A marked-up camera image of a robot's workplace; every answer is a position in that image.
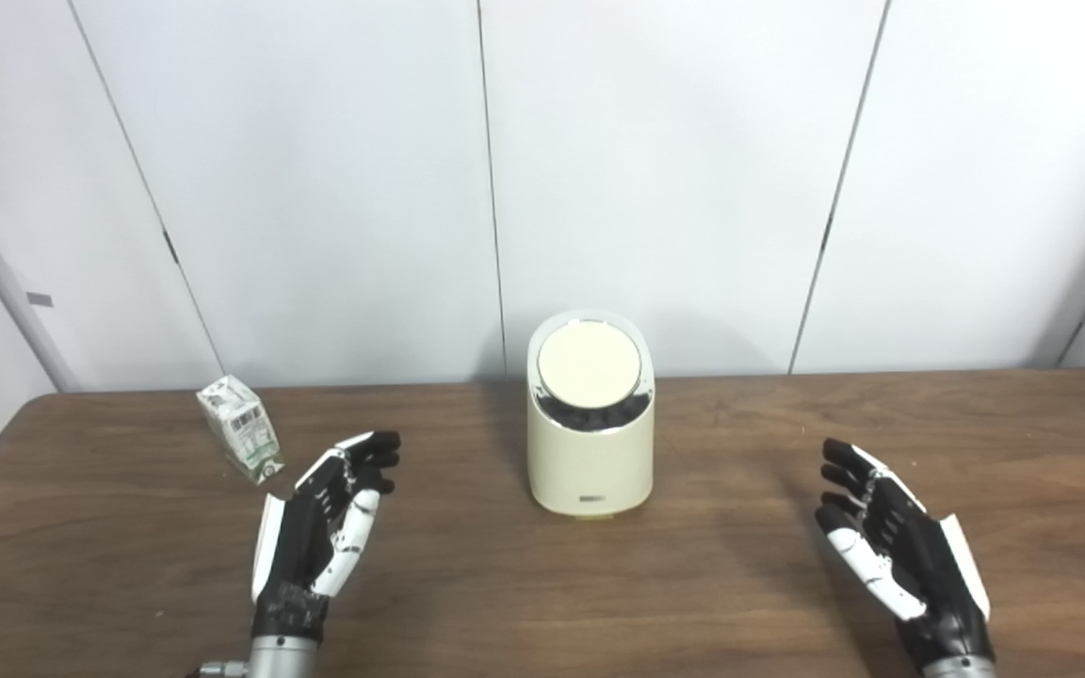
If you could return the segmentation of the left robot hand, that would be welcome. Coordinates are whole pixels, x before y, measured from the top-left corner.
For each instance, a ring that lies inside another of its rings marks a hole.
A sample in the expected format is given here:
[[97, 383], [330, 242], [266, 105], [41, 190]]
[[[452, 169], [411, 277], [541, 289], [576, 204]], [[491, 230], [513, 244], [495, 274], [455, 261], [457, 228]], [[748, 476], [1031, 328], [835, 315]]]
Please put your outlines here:
[[329, 604], [362, 557], [384, 472], [400, 461], [400, 434], [369, 430], [329, 447], [288, 499], [266, 497], [252, 571], [252, 636], [320, 642]]

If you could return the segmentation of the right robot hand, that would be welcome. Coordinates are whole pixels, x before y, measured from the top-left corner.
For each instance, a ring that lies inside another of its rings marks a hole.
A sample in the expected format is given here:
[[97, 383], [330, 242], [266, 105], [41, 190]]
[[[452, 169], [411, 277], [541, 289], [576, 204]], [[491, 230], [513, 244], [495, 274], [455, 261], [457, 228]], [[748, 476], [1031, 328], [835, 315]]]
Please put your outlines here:
[[839, 489], [814, 511], [826, 540], [893, 615], [921, 677], [995, 677], [990, 592], [956, 515], [933, 519], [896, 473], [828, 438], [819, 473]]

